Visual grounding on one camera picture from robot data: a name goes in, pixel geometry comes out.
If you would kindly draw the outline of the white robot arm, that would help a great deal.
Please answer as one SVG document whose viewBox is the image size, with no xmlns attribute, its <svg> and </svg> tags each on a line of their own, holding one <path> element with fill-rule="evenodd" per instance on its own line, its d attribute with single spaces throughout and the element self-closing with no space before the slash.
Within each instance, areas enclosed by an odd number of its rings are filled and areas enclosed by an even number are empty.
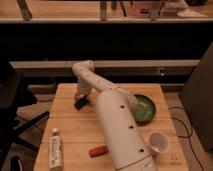
<svg viewBox="0 0 213 171">
<path fill-rule="evenodd" d="M 157 165 L 142 138 L 133 114 L 137 99 L 128 91 L 94 73 L 91 60 L 75 63 L 77 93 L 99 92 L 96 113 L 116 171 L 158 171 Z"/>
</svg>

